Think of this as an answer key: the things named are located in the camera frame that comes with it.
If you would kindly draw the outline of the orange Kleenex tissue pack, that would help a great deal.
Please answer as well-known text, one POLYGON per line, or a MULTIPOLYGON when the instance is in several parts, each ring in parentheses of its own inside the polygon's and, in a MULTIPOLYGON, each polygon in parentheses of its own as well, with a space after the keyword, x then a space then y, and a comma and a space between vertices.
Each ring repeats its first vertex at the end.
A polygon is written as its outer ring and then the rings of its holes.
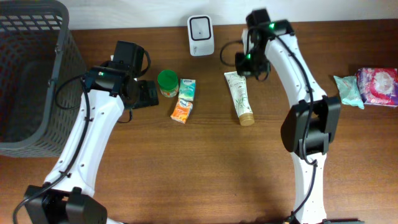
POLYGON ((180 123, 185 124, 187 119, 193 109, 193 103, 184 99, 179 98, 177 104, 174 108, 173 113, 170 117, 174 121, 178 121, 180 123))

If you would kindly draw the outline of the teal Kleenex tissue pack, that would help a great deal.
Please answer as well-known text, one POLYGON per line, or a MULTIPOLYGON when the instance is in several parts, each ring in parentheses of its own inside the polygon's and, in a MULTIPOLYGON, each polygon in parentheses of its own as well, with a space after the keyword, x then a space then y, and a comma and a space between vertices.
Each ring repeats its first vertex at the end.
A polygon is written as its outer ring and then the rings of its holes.
POLYGON ((186 100, 193 101, 195 97, 196 80, 181 79, 178 97, 186 100))

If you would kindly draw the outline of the white bamboo print tube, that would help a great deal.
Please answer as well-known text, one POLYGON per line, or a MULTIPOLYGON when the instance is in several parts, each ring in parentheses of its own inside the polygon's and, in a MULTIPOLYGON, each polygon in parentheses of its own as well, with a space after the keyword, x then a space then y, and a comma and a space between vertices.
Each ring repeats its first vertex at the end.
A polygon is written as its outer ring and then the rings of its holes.
POLYGON ((224 77, 228 83, 234 107, 241 126, 254 124, 254 115, 249 104, 246 78, 237 72, 226 72, 224 77))

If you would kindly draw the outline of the teal wet wipes pack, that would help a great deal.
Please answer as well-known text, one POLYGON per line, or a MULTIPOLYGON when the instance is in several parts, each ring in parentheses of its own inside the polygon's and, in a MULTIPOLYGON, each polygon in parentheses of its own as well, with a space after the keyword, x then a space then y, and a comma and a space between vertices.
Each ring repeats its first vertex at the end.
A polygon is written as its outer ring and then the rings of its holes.
POLYGON ((355 76, 343 78, 334 76, 333 78, 336 82, 341 102, 344 105, 356 106, 363 110, 364 103, 357 86, 357 78, 355 76))

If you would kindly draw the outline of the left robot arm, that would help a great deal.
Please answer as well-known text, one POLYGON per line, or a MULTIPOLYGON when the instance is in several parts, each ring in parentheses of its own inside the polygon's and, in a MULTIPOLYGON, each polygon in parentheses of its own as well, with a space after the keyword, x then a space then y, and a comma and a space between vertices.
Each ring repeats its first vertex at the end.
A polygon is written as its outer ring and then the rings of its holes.
POLYGON ((12 213, 14 223, 21 208, 32 223, 114 223, 93 198, 96 176, 115 124, 143 99, 144 63, 151 65, 147 50, 120 40, 111 60, 75 77, 83 93, 67 143, 43 185, 28 186, 12 213))

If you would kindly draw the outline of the red purple pad package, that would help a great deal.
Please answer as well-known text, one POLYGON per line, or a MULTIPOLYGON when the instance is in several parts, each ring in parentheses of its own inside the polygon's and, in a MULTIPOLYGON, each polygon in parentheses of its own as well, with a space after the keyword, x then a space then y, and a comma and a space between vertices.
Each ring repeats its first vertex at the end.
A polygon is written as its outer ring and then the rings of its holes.
POLYGON ((397 107, 396 68, 360 68, 355 76, 365 105, 397 107))

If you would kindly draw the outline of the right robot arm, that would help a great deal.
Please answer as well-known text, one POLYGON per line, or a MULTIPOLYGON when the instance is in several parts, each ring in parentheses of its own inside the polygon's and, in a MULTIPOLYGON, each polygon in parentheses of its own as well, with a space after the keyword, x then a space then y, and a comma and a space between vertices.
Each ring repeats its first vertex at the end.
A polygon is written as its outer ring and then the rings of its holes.
POLYGON ((323 202, 323 171, 340 117, 339 98, 328 96, 314 79, 288 20, 273 21, 266 9, 256 9, 246 24, 244 50, 235 56, 238 74, 257 78, 273 68, 289 101, 280 135, 294 164, 295 204, 283 222, 359 223, 355 218, 329 219, 323 202))

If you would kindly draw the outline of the green lid jar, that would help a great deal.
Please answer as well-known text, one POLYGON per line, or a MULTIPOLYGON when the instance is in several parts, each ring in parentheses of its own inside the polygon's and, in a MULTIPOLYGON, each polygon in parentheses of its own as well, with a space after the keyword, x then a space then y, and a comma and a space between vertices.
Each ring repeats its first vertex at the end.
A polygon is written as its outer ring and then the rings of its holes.
POLYGON ((162 95, 173 98, 177 95, 179 82, 177 74, 172 70, 163 70, 158 74, 157 81, 162 95))

